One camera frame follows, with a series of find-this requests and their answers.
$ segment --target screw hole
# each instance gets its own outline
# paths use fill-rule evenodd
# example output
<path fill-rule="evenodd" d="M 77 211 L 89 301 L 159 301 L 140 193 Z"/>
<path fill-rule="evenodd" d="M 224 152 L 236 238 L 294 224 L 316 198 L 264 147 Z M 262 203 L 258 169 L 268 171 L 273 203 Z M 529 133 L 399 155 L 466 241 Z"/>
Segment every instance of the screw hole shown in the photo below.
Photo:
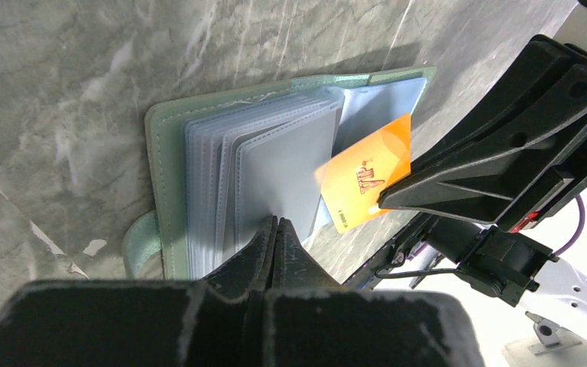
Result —
<path fill-rule="evenodd" d="M 527 143 L 527 134 L 524 132 L 518 132 L 510 139 L 510 145 L 514 148 L 521 148 Z"/>
<path fill-rule="evenodd" d="M 545 336 L 551 336 L 553 335 L 553 330 L 550 329 L 548 326 L 541 325 L 539 326 L 539 333 L 542 333 Z"/>
<path fill-rule="evenodd" d="M 572 98 L 579 98 L 586 94 L 587 84 L 584 82 L 577 82 L 570 87 L 569 94 Z"/>

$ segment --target card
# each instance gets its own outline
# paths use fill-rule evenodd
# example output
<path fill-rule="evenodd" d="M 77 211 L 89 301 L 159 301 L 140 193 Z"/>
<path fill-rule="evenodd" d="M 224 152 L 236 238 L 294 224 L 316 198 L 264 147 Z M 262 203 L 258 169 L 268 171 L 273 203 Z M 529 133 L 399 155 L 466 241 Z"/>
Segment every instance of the card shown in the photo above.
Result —
<path fill-rule="evenodd" d="M 382 190 L 410 173 L 410 115 L 404 115 L 332 158 L 319 169 L 321 194 L 339 233 L 389 210 Z"/>

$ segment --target marble tabletop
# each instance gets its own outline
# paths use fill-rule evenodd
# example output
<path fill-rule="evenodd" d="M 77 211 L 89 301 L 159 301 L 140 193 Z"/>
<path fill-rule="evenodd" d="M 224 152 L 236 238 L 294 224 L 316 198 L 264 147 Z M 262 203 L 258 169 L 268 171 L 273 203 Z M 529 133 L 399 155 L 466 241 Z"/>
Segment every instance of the marble tabletop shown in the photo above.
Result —
<path fill-rule="evenodd" d="M 0 2 L 0 305 L 39 278 L 123 278 L 154 208 L 143 117 L 157 102 L 319 73 L 436 65 L 417 157 L 574 0 Z M 413 213 L 307 245 L 342 281 Z M 154 259 L 147 277 L 161 274 Z"/>

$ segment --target red component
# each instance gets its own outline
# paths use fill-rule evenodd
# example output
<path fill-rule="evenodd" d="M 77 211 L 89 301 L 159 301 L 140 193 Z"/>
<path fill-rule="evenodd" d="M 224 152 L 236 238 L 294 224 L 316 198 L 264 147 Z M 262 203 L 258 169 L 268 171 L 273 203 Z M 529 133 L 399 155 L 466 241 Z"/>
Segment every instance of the red component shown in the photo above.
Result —
<path fill-rule="evenodd" d="M 529 222 L 533 222 L 537 217 L 539 216 L 539 212 L 534 212 L 534 213 L 530 213 L 528 216 L 525 217 L 525 219 L 521 220 L 521 222 L 519 222 L 517 224 L 516 227 L 514 227 L 510 233 L 518 233 L 519 231 L 521 231 L 523 228 L 525 228 L 525 226 L 527 226 L 527 224 Z"/>

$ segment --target orange card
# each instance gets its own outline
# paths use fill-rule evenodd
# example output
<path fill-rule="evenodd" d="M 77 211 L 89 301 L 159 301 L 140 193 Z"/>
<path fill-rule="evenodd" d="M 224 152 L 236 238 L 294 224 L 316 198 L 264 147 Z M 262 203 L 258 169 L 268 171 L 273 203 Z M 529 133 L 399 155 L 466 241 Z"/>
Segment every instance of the orange card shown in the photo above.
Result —
<path fill-rule="evenodd" d="M 321 194 L 339 233 L 387 213 L 379 193 L 410 173 L 410 115 L 404 115 L 332 158 Z"/>

